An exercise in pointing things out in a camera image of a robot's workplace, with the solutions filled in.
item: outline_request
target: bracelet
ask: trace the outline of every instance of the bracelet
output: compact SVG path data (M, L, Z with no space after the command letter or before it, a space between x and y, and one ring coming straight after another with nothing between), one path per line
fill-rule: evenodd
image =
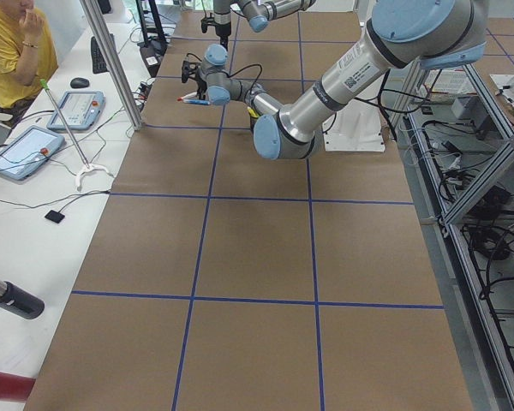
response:
M33 44L28 43L27 41L24 41L24 40L23 40L22 44L25 45L26 47L32 47L33 49L38 49L37 45L33 45Z

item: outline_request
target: red object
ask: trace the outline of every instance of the red object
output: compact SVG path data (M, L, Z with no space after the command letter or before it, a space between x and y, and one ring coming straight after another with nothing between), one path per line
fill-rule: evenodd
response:
M33 389L34 378L0 372L0 400L24 402Z

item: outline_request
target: white desk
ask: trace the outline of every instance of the white desk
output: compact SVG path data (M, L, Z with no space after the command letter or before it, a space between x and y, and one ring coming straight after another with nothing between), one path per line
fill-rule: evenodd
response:
M120 60L134 91L141 81L148 79L139 50L129 40L136 25L111 23L108 26L115 35L117 50L121 51ZM89 54L91 36L88 28L48 82L57 100L70 89L69 83L73 77L88 78L91 85L87 90L104 93L105 108L99 122L87 133L77 134L79 140L122 108L111 76L108 73L92 73ZM48 96L42 92L27 114L52 108ZM9 140L36 123L38 118L35 116L20 123ZM49 118L42 116L38 125L45 127ZM106 140L106 146L94 162L105 165L116 175L131 135L131 124L125 112L116 115L100 130L100 134ZM65 146L71 146L67 135L65 140ZM103 144L96 134L91 134L81 141L81 148L91 159ZM81 169L81 159L73 146L53 158L66 164L74 173ZM113 178L103 171L85 175L81 191L106 190L111 187L112 181ZM0 199L3 200L37 205L77 193L75 177L62 165L54 163L45 164L21 183L0 177ZM33 320L22 319L0 308L0 371L33 378L38 375L106 200L104 194L77 200L64 210L66 218L60 224L44 219L44 215L50 209L58 211L66 201L34 210L0 203L0 278L45 302L44 312ZM22 403L0 401L0 411L21 409Z

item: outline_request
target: blue joint cap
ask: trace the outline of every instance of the blue joint cap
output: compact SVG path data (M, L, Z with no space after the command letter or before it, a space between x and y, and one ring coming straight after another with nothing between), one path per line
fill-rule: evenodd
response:
M259 117L254 126L254 145L263 158L276 160L280 157L282 141L274 116L265 114Z
M471 64L480 60L485 50L486 44L483 43L456 53L434 58L423 58L421 60L421 68L423 70L448 69L462 66L463 64Z
M206 60L214 66L224 66L229 52L222 45L210 45L206 50Z
M249 26L256 33L262 32L268 26L268 20L264 15L257 15L248 21Z
M388 0L377 2L371 14L375 32L386 41L407 43L438 28L456 0Z
M224 87L209 86L207 88L207 99L213 105L227 105L230 102L230 93Z

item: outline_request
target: thermos bottle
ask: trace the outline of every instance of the thermos bottle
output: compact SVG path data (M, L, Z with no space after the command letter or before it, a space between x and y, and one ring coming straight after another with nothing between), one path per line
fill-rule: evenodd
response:
M0 307L24 319L35 319L44 311L44 302L10 282L0 280Z
M24 402L33 390L35 379L0 372L0 400Z

